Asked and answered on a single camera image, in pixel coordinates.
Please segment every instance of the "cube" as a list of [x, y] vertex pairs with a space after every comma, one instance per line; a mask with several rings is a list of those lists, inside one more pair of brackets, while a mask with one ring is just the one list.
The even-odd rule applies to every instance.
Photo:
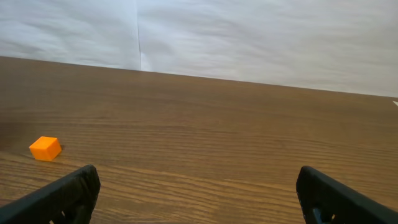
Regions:
[[35, 159], [52, 161], [61, 152], [61, 145], [57, 138], [42, 136], [29, 149]]

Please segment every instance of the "white sheet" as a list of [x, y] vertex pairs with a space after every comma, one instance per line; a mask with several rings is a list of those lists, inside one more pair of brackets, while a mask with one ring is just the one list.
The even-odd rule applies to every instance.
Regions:
[[398, 96], [396, 0], [139, 1], [142, 69]]
[[139, 70], [135, 0], [2, 0], [0, 55]]

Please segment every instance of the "cube's front face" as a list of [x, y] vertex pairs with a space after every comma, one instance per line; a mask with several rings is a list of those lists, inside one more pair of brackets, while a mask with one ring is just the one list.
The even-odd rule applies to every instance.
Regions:
[[52, 161], [60, 152], [61, 146], [57, 138], [40, 137], [29, 147], [35, 159]]

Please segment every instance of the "white paper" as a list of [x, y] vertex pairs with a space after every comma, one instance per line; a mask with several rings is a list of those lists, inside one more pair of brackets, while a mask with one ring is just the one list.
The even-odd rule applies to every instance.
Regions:
[[138, 2], [142, 69], [398, 96], [396, 0]]
[[2, 0], [0, 55], [139, 70], [135, 0]]

